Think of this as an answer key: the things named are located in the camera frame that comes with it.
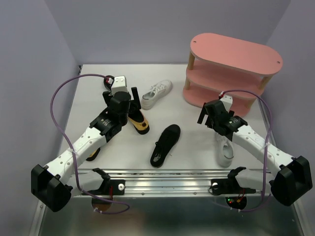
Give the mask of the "white sneaker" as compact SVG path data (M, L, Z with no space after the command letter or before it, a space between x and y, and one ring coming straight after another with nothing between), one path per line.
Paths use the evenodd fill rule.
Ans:
M173 84L170 80L163 80L151 86L151 88L142 95L141 108L150 110L158 100L165 97L172 90Z
M233 161L234 158L234 146L233 143L226 138L225 136L221 136L216 133L215 138L217 141L217 163L223 167L228 168Z

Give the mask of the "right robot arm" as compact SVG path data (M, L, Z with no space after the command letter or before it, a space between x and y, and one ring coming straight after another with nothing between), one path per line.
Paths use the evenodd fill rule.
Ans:
M271 194L284 206L292 205L313 187L309 161L303 157L287 154L261 137L241 117L230 110L232 103L220 99L205 103L198 118L214 130L219 143L218 163L229 167L234 158L234 145L242 147L263 164L262 171L246 167L232 169L226 178L211 181L210 193L248 194L260 191Z

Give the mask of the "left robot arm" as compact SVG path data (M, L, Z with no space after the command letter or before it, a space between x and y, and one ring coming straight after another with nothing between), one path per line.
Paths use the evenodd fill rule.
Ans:
M94 168L84 175L78 174L78 167L101 147L104 147L123 126L127 124L130 106L139 104L136 87L131 92L118 91L111 95L103 93L105 108L87 127L75 143L56 159L45 166L36 165L31 171L31 193L41 200L51 211L64 208L75 196L90 195L98 200L112 203L104 195L112 195L114 190L122 193L117 181L100 168Z

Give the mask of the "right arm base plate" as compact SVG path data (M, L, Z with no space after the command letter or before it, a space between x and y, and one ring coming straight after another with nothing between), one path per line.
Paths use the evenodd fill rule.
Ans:
M235 179L215 178L211 180L209 192L214 196L222 194L254 194L255 189L241 187Z

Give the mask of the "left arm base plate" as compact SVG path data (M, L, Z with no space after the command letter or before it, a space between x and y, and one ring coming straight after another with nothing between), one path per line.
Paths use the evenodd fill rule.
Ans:
M98 195L121 196L125 194L126 181L124 179L104 180L97 190Z

